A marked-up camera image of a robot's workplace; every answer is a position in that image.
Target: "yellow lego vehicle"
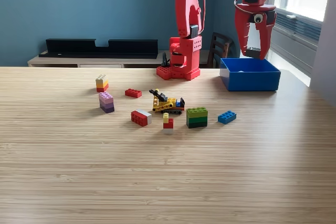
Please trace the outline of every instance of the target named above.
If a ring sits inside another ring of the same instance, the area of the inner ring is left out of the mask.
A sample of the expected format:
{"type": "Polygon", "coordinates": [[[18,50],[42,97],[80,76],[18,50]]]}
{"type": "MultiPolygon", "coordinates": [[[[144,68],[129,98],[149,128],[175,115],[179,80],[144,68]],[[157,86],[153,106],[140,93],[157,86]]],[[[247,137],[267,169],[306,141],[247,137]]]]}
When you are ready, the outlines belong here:
{"type": "Polygon", "coordinates": [[[159,94],[158,89],[149,92],[154,95],[153,111],[179,115],[184,111],[185,102],[183,98],[180,101],[175,98],[168,98],[163,93],[159,94]]]}

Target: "blue plastic container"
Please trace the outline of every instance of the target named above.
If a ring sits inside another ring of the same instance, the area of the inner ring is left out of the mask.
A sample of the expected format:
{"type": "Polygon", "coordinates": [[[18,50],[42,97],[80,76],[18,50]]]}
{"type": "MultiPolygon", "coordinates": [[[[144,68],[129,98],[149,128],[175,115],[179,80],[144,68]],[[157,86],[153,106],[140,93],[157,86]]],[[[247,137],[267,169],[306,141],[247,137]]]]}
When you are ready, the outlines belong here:
{"type": "Polygon", "coordinates": [[[220,75],[228,91],[276,91],[281,72],[267,60],[221,59],[220,75]]]}

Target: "robotic arm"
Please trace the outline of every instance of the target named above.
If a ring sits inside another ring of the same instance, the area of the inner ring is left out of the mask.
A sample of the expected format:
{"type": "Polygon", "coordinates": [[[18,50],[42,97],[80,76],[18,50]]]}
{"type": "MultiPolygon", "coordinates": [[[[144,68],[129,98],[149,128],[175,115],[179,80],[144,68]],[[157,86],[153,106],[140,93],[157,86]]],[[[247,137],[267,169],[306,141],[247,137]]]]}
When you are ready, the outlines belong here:
{"type": "MultiPolygon", "coordinates": [[[[242,53],[245,56],[263,60],[270,48],[271,31],[275,25],[275,6],[265,5],[266,0],[243,0],[236,6],[236,28],[242,53]],[[247,49],[248,32],[250,23],[256,24],[260,32],[260,49],[247,49]]],[[[176,15],[178,33],[181,38],[193,38],[204,29],[204,16],[201,21],[201,9],[198,0],[176,0],[176,15]]]]}
{"type": "MultiPolygon", "coordinates": [[[[264,60],[277,18],[276,7],[265,5],[266,0],[243,0],[241,4],[237,2],[235,0],[235,23],[242,53],[264,60]],[[250,23],[255,23],[260,32],[260,49],[247,48],[250,23]]],[[[198,0],[176,0],[176,20],[180,37],[170,39],[170,66],[168,68],[164,55],[163,66],[158,67],[156,73],[165,80],[192,80],[201,74],[199,51],[202,48],[200,34],[204,30],[205,0],[203,17],[198,0]]]]}

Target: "purple lego brick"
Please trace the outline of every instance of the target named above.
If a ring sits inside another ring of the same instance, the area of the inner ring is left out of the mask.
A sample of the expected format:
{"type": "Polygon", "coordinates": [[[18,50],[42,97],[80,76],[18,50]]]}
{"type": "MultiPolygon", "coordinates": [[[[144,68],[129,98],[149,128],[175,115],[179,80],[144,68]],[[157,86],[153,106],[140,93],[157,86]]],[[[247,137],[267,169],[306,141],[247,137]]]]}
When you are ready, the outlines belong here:
{"type": "Polygon", "coordinates": [[[113,103],[113,96],[111,96],[108,92],[100,93],[99,100],[105,104],[113,103]]]}
{"type": "Polygon", "coordinates": [[[114,108],[114,103],[103,103],[101,100],[99,101],[100,106],[104,107],[105,109],[114,108]]]}
{"type": "Polygon", "coordinates": [[[106,108],[104,108],[103,106],[100,106],[100,108],[101,108],[102,110],[104,110],[104,112],[105,112],[106,114],[114,112],[114,107],[113,107],[113,108],[110,108],[110,109],[106,109],[106,108]]]}

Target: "green lego brick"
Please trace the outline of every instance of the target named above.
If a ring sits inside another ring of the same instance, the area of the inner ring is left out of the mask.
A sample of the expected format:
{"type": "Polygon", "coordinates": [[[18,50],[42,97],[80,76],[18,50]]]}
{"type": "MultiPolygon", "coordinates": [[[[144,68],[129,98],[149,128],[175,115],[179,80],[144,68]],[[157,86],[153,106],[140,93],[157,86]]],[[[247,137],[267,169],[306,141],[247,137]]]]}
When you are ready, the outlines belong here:
{"type": "Polygon", "coordinates": [[[208,116],[208,111],[205,107],[187,109],[187,117],[189,118],[204,118],[208,116]]]}
{"type": "Polygon", "coordinates": [[[187,122],[188,123],[203,123],[203,122],[207,122],[208,121],[208,117],[204,116],[202,118],[189,118],[187,116],[187,122]]]}
{"type": "Polygon", "coordinates": [[[208,122],[201,122],[201,123],[188,123],[187,122],[187,126],[188,126],[189,129],[199,128],[199,127],[207,127],[208,122]]]}

